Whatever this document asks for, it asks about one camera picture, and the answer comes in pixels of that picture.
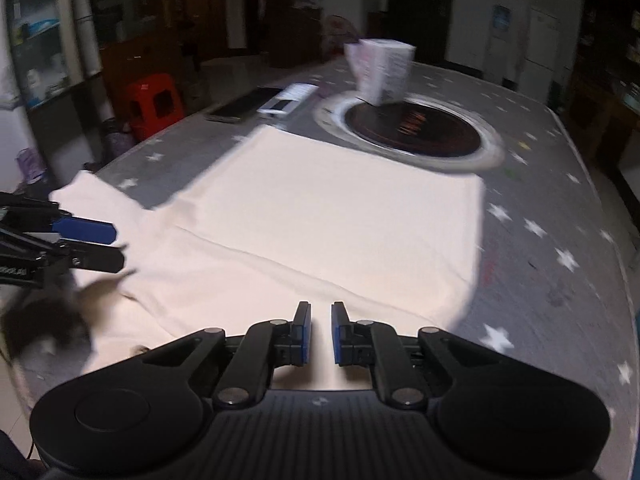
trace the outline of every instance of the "red stool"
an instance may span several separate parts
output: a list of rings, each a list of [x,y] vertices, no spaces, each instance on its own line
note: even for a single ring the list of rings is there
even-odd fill
[[[184,118],[180,96],[168,74],[152,74],[127,85],[132,119],[130,126],[137,140],[145,140]]]

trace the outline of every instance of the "black smartphone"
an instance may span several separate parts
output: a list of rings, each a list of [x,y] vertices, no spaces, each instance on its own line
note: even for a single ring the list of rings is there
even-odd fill
[[[207,121],[239,123],[255,114],[268,100],[282,92],[282,88],[258,87],[215,110],[205,113]]]

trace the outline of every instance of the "blue gripper pad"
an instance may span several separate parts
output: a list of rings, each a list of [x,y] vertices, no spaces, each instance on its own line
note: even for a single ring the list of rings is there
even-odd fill
[[[309,350],[311,349],[311,308],[306,311],[305,322],[302,325],[302,362],[309,362]]]
[[[113,224],[76,217],[65,217],[53,222],[51,230],[69,240],[103,245],[113,244],[118,236]]]
[[[331,306],[331,335],[334,340],[334,359],[337,365],[340,364],[340,321],[338,320],[338,308]]]

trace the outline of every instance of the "doorway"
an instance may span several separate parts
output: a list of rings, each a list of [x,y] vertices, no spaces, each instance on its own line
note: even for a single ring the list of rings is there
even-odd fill
[[[415,45],[415,60],[444,61],[451,16],[451,0],[388,0],[386,34]]]
[[[222,0],[183,0],[183,35],[197,45],[200,60],[226,55],[226,30]]]

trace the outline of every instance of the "gray bedsheet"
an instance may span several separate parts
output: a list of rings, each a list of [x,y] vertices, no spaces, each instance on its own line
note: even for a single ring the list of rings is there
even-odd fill
[[[354,148],[320,128],[321,98],[354,89],[338,60],[281,81],[319,91],[278,127]],[[625,480],[638,434],[638,350],[615,246],[587,173],[553,114],[514,92],[416,64],[408,91],[472,110],[501,134],[503,164],[486,184],[478,288],[453,332],[584,384],[602,397],[612,431],[597,471]],[[198,114],[140,144],[98,176],[146,208],[165,202],[260,123],[221,124]],[[19,359],[30,402],[73,377],[90,352],[78,331],[55,355],[33,347]]]

